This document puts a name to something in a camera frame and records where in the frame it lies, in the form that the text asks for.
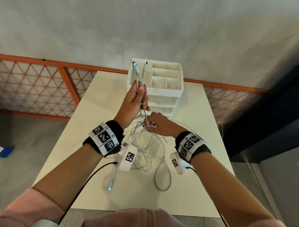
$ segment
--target pink jacket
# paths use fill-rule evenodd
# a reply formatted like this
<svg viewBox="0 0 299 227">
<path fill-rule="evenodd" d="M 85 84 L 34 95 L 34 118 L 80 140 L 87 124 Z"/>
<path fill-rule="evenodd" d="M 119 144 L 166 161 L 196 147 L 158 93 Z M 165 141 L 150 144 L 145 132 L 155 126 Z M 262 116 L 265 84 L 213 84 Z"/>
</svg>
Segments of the pink jacket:
<svg viewBox="0 0 299 227">
<path fill-rule="evenodd" d="M 0 227 L 29 227 L 40 219 L 58 222 L 63 211 L 46 196 L 27 189 L 0 214 Z M 129 209 L 113 212 L 99 219 L 85 220 L 84 227 L 183 227 L 182 223 L 162 209 Z M 278 220 L 262 220 L 249 227 L 285 227 Z"/>
</svg>

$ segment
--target person's right arm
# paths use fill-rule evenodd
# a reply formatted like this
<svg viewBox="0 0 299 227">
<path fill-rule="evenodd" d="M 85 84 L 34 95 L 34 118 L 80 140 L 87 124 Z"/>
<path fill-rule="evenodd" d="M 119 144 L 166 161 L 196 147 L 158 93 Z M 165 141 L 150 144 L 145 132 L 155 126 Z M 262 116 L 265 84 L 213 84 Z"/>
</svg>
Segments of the person's right arm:
<svg viewBox="0 0 299 227">
<path fill-rule="evenodd" d="M 145 129 L 162 136 L 172 136 L 177 139 L 182 132 L 188 131 L 161 113 L 152 112 L 148 121 L 151 126 L 154 122 L 156 128 L 144 124 Z M 199 153 L 191 158 L 191 164 L 230 227 L 248 226 L 259 220 L 274 219 L 253 194 L 212 154 Z"/>
</svg>

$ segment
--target orange metal frame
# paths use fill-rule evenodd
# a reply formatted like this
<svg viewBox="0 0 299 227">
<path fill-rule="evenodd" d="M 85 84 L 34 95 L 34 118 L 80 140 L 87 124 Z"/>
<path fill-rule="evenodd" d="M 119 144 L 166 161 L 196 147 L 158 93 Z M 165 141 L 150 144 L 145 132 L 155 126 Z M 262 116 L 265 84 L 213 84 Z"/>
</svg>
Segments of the orange metal frame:
<svg viewBox="0 0 299 227">
<path fill-rule="evenodd" d="M 8 60 L 8 61 L 15 61 L 15 62 L 24 62 L 24 63 L 31 63 L 31 64 L 55 66 L 58 69 L 58 71 L 59 71 L 64 83 L 66 84 L 67 89 L 69 90 L 70 95 L 72 96 L 76 105 L 79 104 L 81 99 L 77 93 L 77 90 L 75 88 L 75 85 L 73 84 L 73 81 L 68 73 L 67 68 L 128 74 L 127 70 L 121 70 L 121 69 L 111 69 L 111 68 L 105 68 L 105 67 L 99 67 L 99 66 L 82 65 L 82 64 L 76 64 L 76 63 L 52 61 L 52 60 L 29 58 L 29 57 L 19 57 L 19 56 L 12 56 L 12 55 L 0 54 L 0 59 Z M 250 93 L 257 93 L 257 94 L 263 94 L 263 93 L 267 92 L 266 89 L 243 87 L 243 86 L 237 86 L 237 85 L 231 85 L 231 84 L 221 84 L 221 83 L 199 81 L 199 80 L 192 80 L 192 79 L 184 79 L 184 81 L 202 84 L 205 87 L 222 88 L 222 89 L 226 89 L 226 90 L 236 90 L 236 91 L 250 92 Z M 19 116 L 32 116 L 32 117 L 39 117 L 39 118 L 44 118 L 44 119 L 69 120 L 68 117 L 48 116 L 48 115 L 33 114 L 33 113 L 19 113 L 19 112 L 3 111 L 3 110 L 1 110 L 0 113 L 1 114 L 4 113 L 4 114 L 19 115 Z"/>
</svg>

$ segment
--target person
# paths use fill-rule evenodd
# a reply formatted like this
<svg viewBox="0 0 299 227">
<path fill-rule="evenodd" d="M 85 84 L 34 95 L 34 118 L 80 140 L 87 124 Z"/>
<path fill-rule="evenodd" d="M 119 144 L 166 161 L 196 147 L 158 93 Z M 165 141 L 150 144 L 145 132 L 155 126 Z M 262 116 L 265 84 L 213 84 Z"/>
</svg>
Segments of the person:
<svg viewBox="0 0 299 227">
<path fill-rule="evenodd" d="M 137 90 L 135 81 L 115 118 L 106 122 L 118 141 L 121 141 L 123 130 L 132 123 L 140 109 L 150 110 L 147 90 L 143 85 Z M 187 129 L 161 113 L 152 112 L 147 120 L 150 122 L 150 127 L 144 122 L 147 131 L 174 137 L 176 148 L 181 140 L 190 134 Z M 192 154 L 189 162 L 230 227 L 284 226 L 211 154 L 206 145 L 199 148 L 198 152 L 196 150 Z M 109 154 L 117 152 L 119 148 L 113 149 Z M 32 188 L 27 189 L 0 214 L 0 226 L 32 226 L 41 219 L 57 223 L 103 157 L 91 138 L 86 139 L 81 148 Z M 83 226 L 184 225 L 161 209 L 129 209 L 113 212 L 99 219 L 85 220 Z"/>
</svg>

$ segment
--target person's left hand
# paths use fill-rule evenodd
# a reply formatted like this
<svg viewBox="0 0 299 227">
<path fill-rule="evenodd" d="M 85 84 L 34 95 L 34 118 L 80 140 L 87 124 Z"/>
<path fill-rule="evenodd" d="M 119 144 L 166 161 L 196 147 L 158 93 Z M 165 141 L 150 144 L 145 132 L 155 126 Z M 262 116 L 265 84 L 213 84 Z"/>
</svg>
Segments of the person's left hand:
<svg viewBox="0 0 299 227">
<path fill-rule="evenodd" d="M 127 128 L 132 123 L 140 109 L 150 111 L 150 107 L 147 103 L 149 100 L 147 96 L 147 88 L 145 85 L 140 85 L 140 82 L 138 83 L 139 89 L 137 91 L 137 83 L 136 81 L 133 82 L 132 87 L 125 96 L 123 103 L 114 118 L 123 129 Z"/>
</svg>

